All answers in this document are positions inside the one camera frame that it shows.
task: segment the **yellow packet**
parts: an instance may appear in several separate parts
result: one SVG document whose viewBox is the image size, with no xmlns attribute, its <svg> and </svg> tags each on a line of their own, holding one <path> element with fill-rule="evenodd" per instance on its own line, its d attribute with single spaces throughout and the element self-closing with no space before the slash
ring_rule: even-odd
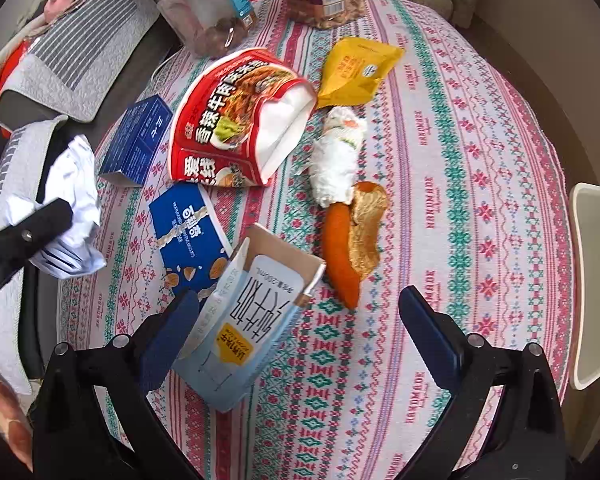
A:
<svg viewBox="0 0 600 480">
<path fill-rule="evenodd" d="M 342 38 L 333 45 L 322 68 L 317 107 L 368 103 L 403 52 L 379 41 Z"/>
</svg>

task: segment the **white tissue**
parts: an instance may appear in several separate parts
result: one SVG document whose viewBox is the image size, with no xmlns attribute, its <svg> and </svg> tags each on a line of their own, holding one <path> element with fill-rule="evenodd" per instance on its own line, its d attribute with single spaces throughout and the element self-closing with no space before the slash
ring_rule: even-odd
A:
<svg viewBox="0 0 600 480">
<path fill-rule="evenodd" d="M 365 134 L 366 120 L 359 119 L 351 108 L 336 106 L 327 115 L 309 162 L 311 188 L 321 207 L 351 203 Z"/>
<path fill-rule="evenodd" d="M 85 276 L 101 269 L 106 261 L 91 244 L 91 235 L 100 225 L 100 202 L 96 191 L 94 157 L 84 136 L 77 136 L 49 168 L 45 201 L 66 200 L 74 212 L 67 232 L 30 260 L 40 270 L 59 279 Z M 42 204 L 19 196 L 6 199 L 6 218 L 12 225 L 21 222 Z"/>
</svg>

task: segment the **blue biscuit box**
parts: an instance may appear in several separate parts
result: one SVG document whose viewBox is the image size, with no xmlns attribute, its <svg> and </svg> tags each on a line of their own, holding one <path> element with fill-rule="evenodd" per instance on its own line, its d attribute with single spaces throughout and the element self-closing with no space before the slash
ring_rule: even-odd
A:
<svg viewBox="0 0 600 480">
<path fill-rule="evenodd" d="M 174 294 L 192 288 L 202 308 L 232 252 L 208 194 L 198 184 L 179 182 L 151 202 L 149 211 L 166 285 Z"/>
<path fill-rule="evenodd" d="M 121 187 L 144 186 L 173 113 L 157 95 L 126 109 L 107 150 L 100 176 Z"/>
</svg>

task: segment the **barcode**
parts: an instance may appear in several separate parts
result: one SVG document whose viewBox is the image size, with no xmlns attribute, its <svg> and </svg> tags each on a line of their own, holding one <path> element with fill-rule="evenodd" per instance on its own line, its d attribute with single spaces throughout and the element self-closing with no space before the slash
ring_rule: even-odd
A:
<svg viewBox="0 0 600 480">
<path fill-rule="evenodd" d="M 324 6 L 324 15 L 325 16 L 333 16 L 339 12 L 344 10 L 344 1 L 340 0 L 336 4 L 325 5 Z"/>
</svg>

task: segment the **table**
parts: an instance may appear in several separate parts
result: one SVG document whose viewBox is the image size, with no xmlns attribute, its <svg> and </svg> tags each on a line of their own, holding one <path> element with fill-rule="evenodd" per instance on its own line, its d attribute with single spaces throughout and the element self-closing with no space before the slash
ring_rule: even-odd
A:
<svg viewBox="0 0 600 480">
<path fill-rule="evenodd" d="M 465 332 L 504 348 L 544 346 L 560 394 L 566 387 L 574 295 L 564 178 L 530 107 L 447 22 L 403 0 L 366 0 L 368 15 L 335 30 L 289 22 L 284 0 L 256 4 L 247 46 L 266 46 L 317 87 L 331 46 L 343 36 L 396 44 L 406 53 L 369 104 L 361 180 L 379 182 L 390 207 L 379 234 L 381 263 L 360 305 L 343 309 L 321 282 L 316 301 L 229 413 L 216 413 L 170 372 L 148 399 L 193 465 L 208 479 L 391 479 L 442 412 L 433 383 L 400 322 L 398 294 L 416 285 Z M 208 64 L 181 52 L 144 92 L 175 109 Z M 323 211 L 298 175 L 320 135 L 312 115 L 301 142 L 266 188 L 211 189 L 236 244 L 257 221 L 319 254 Z M 111 133 L 96 152 L 102 161 Z M 167 141 L 142 189 L 100 180 L 96 245 L 108 265 L 64 282 L 59 339 L 100 346 L 133 332 L 171 300 L 148 204 L 170 185 Z M 125 441 L 110 400 L 110 430 Z M 476 457 L 497 404 L 489 398 L 462 457 Z"/>
</svg>

